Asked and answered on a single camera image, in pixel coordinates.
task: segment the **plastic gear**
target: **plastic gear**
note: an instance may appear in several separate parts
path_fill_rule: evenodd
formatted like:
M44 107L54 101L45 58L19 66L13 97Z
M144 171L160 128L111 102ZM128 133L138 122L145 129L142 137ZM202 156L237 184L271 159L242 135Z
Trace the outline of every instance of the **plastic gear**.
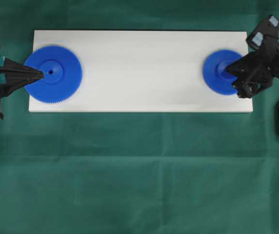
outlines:
M237 80L237 77L229 74L225 69L240 58L242 55L232 50L219 50L209 55L203 65L206 84L216 93L236 94L238 91L232 87L232 83Z
M42 102L64 101L77 91L82 81L78 58L61 46L45 46L34 51L24 65L44 73L43 79L25 86L32 97Z

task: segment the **green fabric background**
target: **green fabric background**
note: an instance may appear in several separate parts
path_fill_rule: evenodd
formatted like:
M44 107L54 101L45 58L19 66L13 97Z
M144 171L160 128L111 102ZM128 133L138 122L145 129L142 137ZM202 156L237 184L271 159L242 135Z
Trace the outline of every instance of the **green fabric background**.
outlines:
M0 0L0 54L35 29L247 31L279 0ZM2 101L0 234L279 234L279 80L251 114L32 114Z

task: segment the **white board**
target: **white board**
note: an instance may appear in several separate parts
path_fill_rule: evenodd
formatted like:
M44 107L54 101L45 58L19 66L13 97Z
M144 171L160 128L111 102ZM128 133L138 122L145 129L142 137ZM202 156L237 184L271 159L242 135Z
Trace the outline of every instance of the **white board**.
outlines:
M36 30L34 47L57 44L81 62L83 80L69 99L30 97L30 112L252 112L251 99L205 84L202 66L216 50L248 53L246 32Z

